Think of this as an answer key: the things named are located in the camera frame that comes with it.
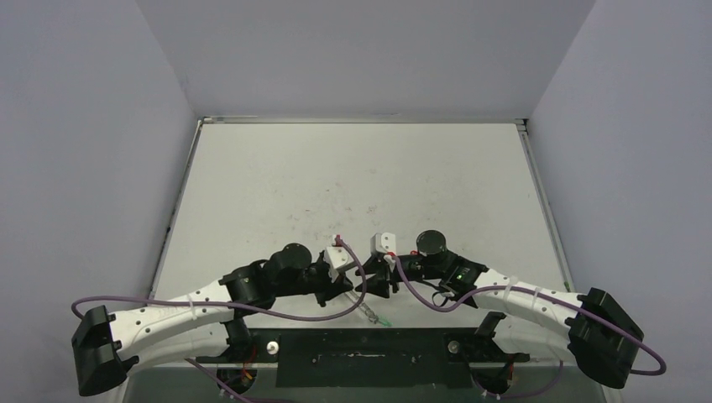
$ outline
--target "gray wall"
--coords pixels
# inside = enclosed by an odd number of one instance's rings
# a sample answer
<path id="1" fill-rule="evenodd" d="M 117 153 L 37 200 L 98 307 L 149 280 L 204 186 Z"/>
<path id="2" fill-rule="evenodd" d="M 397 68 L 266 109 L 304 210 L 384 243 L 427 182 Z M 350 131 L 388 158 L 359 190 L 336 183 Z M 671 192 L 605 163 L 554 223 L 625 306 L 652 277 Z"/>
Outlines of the gray wall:
<path id="1" fill-rule="evenodd" d="M 137 0 L 201 115 L 531 115 L 594 0 Z"/>
<path id="2" fill-rule="evenodd" d="M 576 286 L 610 291 L 669 364 L 627 401 L 709 401 L 710 21 L 707 0 L 599 0 L 530 121 Z"/>
<path id="3" fill-rule="evenodd" d="M 69 305 L 146 295 L 195 120 L 133 0 L 1 2 L 0 55 L 2 401 L 80 401 Z"/>

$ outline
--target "white table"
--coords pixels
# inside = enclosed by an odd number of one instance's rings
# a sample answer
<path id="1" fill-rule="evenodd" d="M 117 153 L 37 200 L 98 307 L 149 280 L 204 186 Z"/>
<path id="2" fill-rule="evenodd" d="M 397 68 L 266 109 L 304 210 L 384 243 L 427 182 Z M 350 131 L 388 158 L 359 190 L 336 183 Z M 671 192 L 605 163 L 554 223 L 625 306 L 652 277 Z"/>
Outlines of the white table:
<path id="1" fill-rule="evenodd" d="M 457 254 L 500 272 L 564 290 L 552 235 L 515 124 L 204 124 L 154 283 L 172 298 L 286 244 L 316 258 L 333 233 L 362 260 L 377 232 L 398 236 L 399 253 L 438 229 Z M 360 284 L 355 272 L 354 284 Z M 431 290 L 416 285 L 429 297 Z M 368 304 L 396 327 L 476 327 L 486 313 L 466 306 L 430 311 L 401 292 Z M 273 310 L 323 316 L 314 296 L 279 299 Z M 330 322 L 265 315 L 249 327 L 366 327 L 362 313 Z"/>

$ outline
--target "bolt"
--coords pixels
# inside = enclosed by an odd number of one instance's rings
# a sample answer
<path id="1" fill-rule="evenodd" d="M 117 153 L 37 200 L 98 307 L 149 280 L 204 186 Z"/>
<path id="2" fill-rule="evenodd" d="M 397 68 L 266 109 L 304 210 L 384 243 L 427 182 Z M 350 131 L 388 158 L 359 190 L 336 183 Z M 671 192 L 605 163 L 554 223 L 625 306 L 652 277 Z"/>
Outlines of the bolt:
<path id="1" fill-rule="evenodd" d="M 277 342 L 267 343 L 267 354 L 275 355 L 280 351 L 280 345 Z"/>
<path id="2" fill-rule="evenodd" d="M 460 351 L 460 343 L 452 340 L 452 342 L 448 343 L 448 351 L 450 353 L 457 354 Z"/>

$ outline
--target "metal frame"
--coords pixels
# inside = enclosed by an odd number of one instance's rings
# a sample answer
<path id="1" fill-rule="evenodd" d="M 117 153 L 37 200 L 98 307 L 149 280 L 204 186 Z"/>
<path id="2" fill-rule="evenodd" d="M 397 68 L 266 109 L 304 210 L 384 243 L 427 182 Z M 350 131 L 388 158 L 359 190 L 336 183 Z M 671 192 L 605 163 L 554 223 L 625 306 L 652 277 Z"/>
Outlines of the metal frame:
<path id="1" fill-rule="evenodd" d="M 197 150 L 197 145 L 200 140 L 200 135 L 202 132 L 202 127 L 204 124 L 241 124 L 241 123 L 513 123 L 517 126 L 517 131 L 520 135 L 522 150 L 526 161 L 529 165 L 529 170 L 531 172 L 531 177 L 534 180 L 534 186 L 537 191 L 537 196 L 539 198 L 539 203 L 542 207 L 542 213 L 547 222 L 547 227 L 549 229 L 549 235 L 552 240 L 552 245 L 557 255 L 557 260 L 559 263 L 559 269 L 562 271 L 563 278 L 565 279 L 564 286 L 569 291 L 575 291 L 573 286 L 573 279 L 571 272 L 568 267 L 568 262 L 566 260 L 566 255 L 563 251 L 563 245 L 559 233 L 557 230 L 556 222 L 554 220 L 552 210 L 547 199 L 546 192 L 543 189 L 542 179 L 539 176 L 539 170 L 537 168 L 537 163 L 534 159 L 533 152 L 531 150 L 531 145 L 529 142 L 529 134 L 526 129 L 525 119 L 498 119 L 498 118 L 473 118 L 471 116 L 407 116 L 401 115 L 399 113 L 386 113 L 386 114 L 371 114 L 371 115 L 353 115 L 344 116 L 340 118 L 304 118 L 299 116 L 289 117 L 284 115 L 274 115 L 274 116 L 254 116 L 254 115 L 238 115 L 238 116 L 210 116 L 198 119 L 196 131 L 193 135 L 193 140 L 191 144 L 191 150 L 188 154 L 186 161 L 186 168 L 183 172 L 183 178 L 181 182 L 181 188 L 178 191 L 178 195 L 175 199 L 175 205 L 171 213 L 169 227 L 166 231 L 166 236 L 161 248 L 160 257 L 156 265 L 156 271 L 154 274 L 153 282 L 151 284 L 149 298 L 155 296 L 155 292 L 160 281 L 160 275 L 163 271 L 163 265 L 165 263 L 165 255 L 170 244 L 170 238 L 172 235 L 171 229 L 175 225 L 175 220 L 177 219 L 178 211 L 181 207 L 181 201 L 186 188 L 186 183 L 190 175 L 192 161 L 195 157 Z M 116 389 L 116 393 L 112 393 L 107 397 L 107 403 L 120 403 L 123 401 L 123 397 L 126 393 L 127 382 Z M 622 403 L 622 394 L 619 390 L 614 390 L 608 387 L 601 386 L 607 403 Z"/>

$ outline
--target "purple cable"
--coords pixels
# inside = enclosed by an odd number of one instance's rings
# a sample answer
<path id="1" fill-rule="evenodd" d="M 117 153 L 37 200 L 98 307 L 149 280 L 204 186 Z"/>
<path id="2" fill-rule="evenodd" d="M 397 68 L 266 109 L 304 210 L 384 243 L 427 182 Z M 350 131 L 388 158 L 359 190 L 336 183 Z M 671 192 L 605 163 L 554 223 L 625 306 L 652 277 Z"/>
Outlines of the purple cable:
<path id="1" fill-rule="evenodd" d="M 426 300 L 425 298 L 423 298 L 423 296 L 421 296 L 420 294 L 418 294 L 418 291 L 416 291 L 416 289 L 413 288 L 413 285 L 411 284 L 411 282 L 408 281 L 408 278 L 406 277 L 406 273 L 403 271 L 403 266 L 401 265 L 401 260 L 398 258 L 398 256 L 395 256 L 394 254 L 391 254 L 390 256 L 393 257 L 394 260 L 395 260 L 395 267 L 398 269 L 398 274 L 400 275 L 400 279 L 403 280 L 403 284 L 406 285 L 406 287 L 408 288 L 408 290 L 411 292 L 411 294 L 413 294 L 413 296 L 414 296 L 417 300 L 419 300 L 423 305 L 427 306 L 428 308 L 433 309 L 434 311 L 438 311 L 438 312 L 452 312 L 452 311 L 454 311 L 455 309 L 457 309 L 458 306 L 461 306 L 461 305 L 462 305 L 467 299 L 469 299 L 470 297 L 472 297 L 472 296 L 474 296 L 474 295 L 476 295 L 476 294 L 479 294 L 479 293 L 481 293 L 481 292 L 487 292 L 487 291 L 496 291 L 496 290 L 507 290 L 507 289 L 509 289 L 509 290 L 513 290 L 513 291 L 523 292 L 523 293 L 525 293 L 525 294 L 529 294 L 529 295 L 532 295 L 532 296 L 535 295 L 535 291 L 528 290 L 527 288 L 522 288 L 522 287 L 517 287 L 517 286 L 507 287 L 507 286 L 504 286 L 504 285 L 489 285 L 489 286 L 486 286 L 486 287 L 478 288 L 478 289 L 476 289 L 476 290 L 472 290 L 472 291 L 468 292 L 467 294 L 465 294 L 464 296 L 462 296 L 462 298 L 460 298 L 457 302 L 455 302 L 455 303 L 452 304 L 451 306 L 446 306 L 446 307 L 442 307 L 442 308 L 441 308 L 440 306 L 436 306 L 436 305 L 431 304 L 428 300 Z M 599 317 L 598 315 L 595 315 L 594 313 L 591 313 L 591 312 L 589 312 L 589 311 L 586 311 L 585 309 L 583 309 L 583 308 L 581 308 L 581 307 L 579 307 L 579 306 L 575 306 L 575 305 L 569 304 L 568 302 L 559 300 L 558 298 L 554 298 L 553 296 L 548 296 L 548 295 L 546 295 L 546 294 L 537 294 L 537 297 L 538 297 L 538 298 L 541 298 L 541 299 L 543 299 L 543 300 L 545 300 L 545 301 L 549 301 L 549 302 L 551 302 L 552 304 L 564 306 L 564 307 L 566 307 L 566 308 L 568 308 L 568 309 L 570 309 L 570 310 L 572 310 L 572 311 L 576 311 L 576 312 L 580 313 L 581 315 L 584 315 L 584 316 L 586 316 L 586 317 L 589 317 L 589 318 L 591 318 L 591 319 L 597 321 L 598 323 L 600 323 L 600 324 L 606 326 L 606 327 L 609 328 L 610 330 L 612 330 L 612 331 L 614 331 L 614 332 L 620 334 L 623 338 L 625 338 L 626 340 L 628 340 L 628 341 L 630 341 L 631 343 L 635 344 L 635 345 L 636 345 L 638 348 L 640 348 L 641 350 L 643 350 L 643 351 L 645 351 L 646 353 L 650 354 L 651 357 L 653 357 L 653 358 L 657 361 L 657 363 L 660 364 L 660 368 L 659 368 L 659 369 L 656 369 L 656 370 L 631 369 L 631 374 L 635 374 L 635 375 L 646 375 L 646 376 L 656 376 L 656 375 L 665 374 L 665 371 L 668 370 L 668 365 L 665 364 L 665 360 L 662 359 L 662 357 L 660 356 L 660 354 L 656 353 L 655 351 L 652 350 L 652 348 L 649 348 L 649 347 L 648 347 L 647 345 L 645 345 L 643 342 L 641 342 L 641 341 L 638 340 L 637 338 L 634 338 L 633 336 L 631 336 L 630 334 L 628 334 L 628 332 L 626 332 L 625 330 L 621 329 L 620 327 L 617 327 L 617 326 L 614 325 L 613 323 L 608 322 L 608 321 L 606 321 L 604 318 Z"/>
<path id="2" fill-rule="evenodd" d="M 337 246 L 344 248 L 346 250 L 346 252 L 351 256 L 351 259 L 353 259 L 354 263 L 356 264 L 356 267 L 359 269 L 359 274 L 361 275 L 361 280 L 362 280 L 362 284 L 363 284 L 363 287 L 361 289 L 361 296 L 359 296 L 359 298 L 356 300 L 356 302 L 352 306 L 350 306 L 348 309 L 346 309 L 345 311 L 341 311 L 339 313 L 334 313 L 333 315 L 328 315 L 325 317 L 298 317 L 295 315 L 289 315 L 286 313 L 274 312 L 274 311 L 270 311 L 267 309 L 258 308 L 256 306 L 241 304 L 239 302 L 193 301 L 192 305 L 193 306 L 224 306 L 227 308 L 243 309 L 245 311 L 264 313 L 265 315 L 270 315 L 272 317 L 280 317 L 282 319 L 289 319 L 292 321 L 300 321 L 300 322 L 325 322 L 325 321 L 331 321 L 332 319 L 336 319 L 339 317 L 345 317 L 349 313 L 358 309 L 359 306 L 361 305 L 361 303 L 364 302 L 364 299 L 366 298 L 366 270 L 364 270 L 364 266 L 361 264 L 359 258 L 353 252 L 351 247 L 349 247 L 340 238 L 337 238 Z M 95 301 L 135 302 L 135 303 L 139 303 L 139 304 L 149 304 L 149 305 L 158 305 L 158 306 L 191 306 L 191 303 L 189 301 L 150 300 L 147 298 L 139 298 L 139 297 L 134 297 L 134 296 L 87 296 L 87 297 L 80 298 L 80 299 L 72 302 L 71 311 L 72 311 L 72 313 L 74 313 L 76 315 L 76 317 L 82 319 L 84 317 L 84 315 L 82 315 L 81 312 L 79 312 L 77 307 L 80 304 L 83 304 L 86 302 L 95 302 Z"/>
<path id="3" fill-rule="evenodd" d="M 209 369 L 203 367 L 200 365 L 195 359 L 186 359 L 186 361 L 198 368 L 202 373 L 205 375 L 209 376 L 212 380 L 214 380 L 220 387 L 228 392 L 231 396 L 233 396 L 235 399 L 241 400 L 243 403 L 291 403 L 291 400 L 282 400 L 282 399 L 260 399 L 260 398 L 253 398 L 253 399 L 248 399 L 242 395 L 240 395 L 238 392 L 234 391 L 233 388 L 228 386 L 225 382 L 222 382 L 220 378 L 217 377 L 214 373 L 212 373 Z"/>
<path id="4" fill-rule="evenodd" d="M 539 396 L 547 393 L 551 388 L 554 387 L 555 384 L 558 383 L 558 381 L 561 379 L 561 374 L 563 374 L 563 361 L 558 362 L 558 372 L 557 376 L 554 377 L 554 379 L 550 380 L 548 384 L 544 385 L 539 390 L 533 390 L 531 392 L 522 392 L 522 393 L 513 393 L 513 394 L 508 394 L 508 395 L 499 395 L 500 399 L 523 399 L 527 397 L 534 397 L 534 396 Z M 477 380 L 474 380 L 474 384 L 477 385 L 478 388 L 481 390 L 484 390 L 487 393 L 487 396 L 491 397 L 497 397 L 496 393 L 492 393 L 488 390 L 485 390 L 482 385 L 480 385 Z"/>

